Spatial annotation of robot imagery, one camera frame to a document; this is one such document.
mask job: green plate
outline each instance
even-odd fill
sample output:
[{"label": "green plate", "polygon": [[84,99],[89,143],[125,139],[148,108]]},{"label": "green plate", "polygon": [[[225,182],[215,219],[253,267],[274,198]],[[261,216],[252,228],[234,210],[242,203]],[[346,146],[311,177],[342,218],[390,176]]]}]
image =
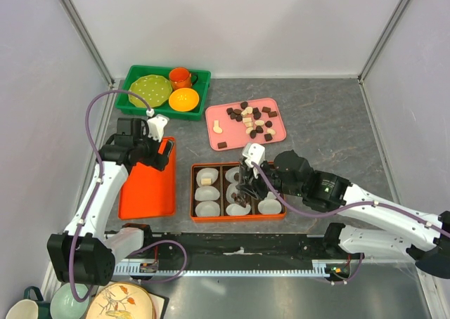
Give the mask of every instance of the green plate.
[{"label": "green plate", "polygon": [[[146,75],[137,79],[131,84],[129,90],[141,96],[152,108],[160,107],[169,100],[172,93],[170,81],[161,75]],[[135,96],[128,96],[130,103],[136,107],[145,108],[146,106]]]}]

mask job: teal bowl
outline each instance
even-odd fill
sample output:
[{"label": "teal bowl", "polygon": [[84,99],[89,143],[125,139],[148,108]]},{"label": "teal bowl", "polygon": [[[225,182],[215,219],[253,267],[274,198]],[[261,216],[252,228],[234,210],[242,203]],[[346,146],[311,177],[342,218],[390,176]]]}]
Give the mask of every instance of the teal bowl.
[{"label": "teal bowl", "polygon": [[[76,284],[75,288],[80,297],[84,297],[87,292],[87,286]],[[50,314],[52,319],[80,319],[86,313],[89,307],[88,298],[86,301],[79,303],[72,296],[70,284],[64,284],[56,291],[50,303]]]}]

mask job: green tray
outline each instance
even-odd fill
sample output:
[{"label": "green tray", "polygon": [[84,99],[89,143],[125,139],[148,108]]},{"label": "green tray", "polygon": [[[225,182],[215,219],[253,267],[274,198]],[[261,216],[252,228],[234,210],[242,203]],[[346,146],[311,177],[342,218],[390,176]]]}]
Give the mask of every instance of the green tray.
[{"label": "green tray", "polygon": [[[128,71],[127,78],[125,79],[124,86],[122,89],[129,90],[131,84],[133,84],[140,77],[144,77],[150,74],[162,75],[169,79],[169,73],[172,71],[174,67],[155,67],[155,66],[142,66],[142,65],[133,65],[130,67]],[[193,86],[200,96],[200,102],[197,107],[191,110],[190,112],[177,112],[176,110],[171,109],[169,106],[169,101],[167,101],[164,105],[161,105],[158,108],[155,108],[156,114],[162,114],[168,118],[173,119],[184,119],[184,120],[194,120],[198,121],[202,119],[203,110],[205,109],[205,101],[206,95],[208,92],[208,88],[210,87],[211,80],[211,72],[210,71],[200,71],[200,70],[190,70],[192,73],[196,73],[198,75],[198,81]],[[128,115],[146,115],[146,109],[136,107],[132,103],[129,102],[128,95],[121,93],[117,96],[115,101],[115,107],[118,110],[121,110],[122,113]]]}]

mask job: white wall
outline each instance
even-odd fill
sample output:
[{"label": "white wall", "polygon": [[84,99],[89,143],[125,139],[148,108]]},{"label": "white wall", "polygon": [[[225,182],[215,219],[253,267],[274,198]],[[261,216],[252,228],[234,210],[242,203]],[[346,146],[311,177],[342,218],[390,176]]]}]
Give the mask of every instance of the white wall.
[{"label": "white wall", "polygon": [[356,75],[398,0],[73,0],[114,77],[185,65],[214,77]]},{"label": "white wall", "polygon": [[450,2],[412,0],[366,88],[401,201],[437,214],[450,210],[449,75]]},{"label": "white wall", "polygon": [[69,221],[86,173],[84,111],[107,87],[58,0],[0,0],[0,28],[4,318],[26,286],[41,286],[46,241]]}]

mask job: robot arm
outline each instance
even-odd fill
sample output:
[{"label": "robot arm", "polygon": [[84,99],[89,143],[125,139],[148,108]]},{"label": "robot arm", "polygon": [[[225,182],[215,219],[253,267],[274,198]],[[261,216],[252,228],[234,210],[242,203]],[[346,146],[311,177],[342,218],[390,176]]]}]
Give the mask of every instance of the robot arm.
[{"label": "robot arm", "polygon": [[[105,227],[117,194],[138,162],[160,171],[166,167],[174,145],[167,141],[162,154],[159,153],[167,122],[168,119],[162,115],[147,121],[118,119],[117,133],[100,149],[103,177],[99,178],[100,167],[97,164],[77,213],[63,234],[53,234],[47,242],[51,262],[61,282],[69,281],[70,245],[79,224],[82,227],[74,258],[77,283],[106,285],[113,276],[115,265],[142,248],[149,229],[131,225],[106,240]],[[90,202],[99,182],[101,184]]]},{"label": "robot arm", "polygon": [[[267,182],[254,164],[262,170]],[[293,150],[276,156],[271,166],[264,158],[263,146],[248,144],[240,163],[237,202],[242,203],[246,195],[264,199],[269,192],[267,183],[284,195],[301,197],[303,203],[314,211],[327,213],[317,214],[319,218],[339,214],[385,230],[362,230],[332,223],[323,239],[323,245],[329,250],[343,250],[350,254],[363,252],[366,256],[378,258],[410,257],[421,270],[450,278],[450,239],[439,232],[450,229],[448,211],[438,216],[395,204],[345,178],[314,170]]]}]

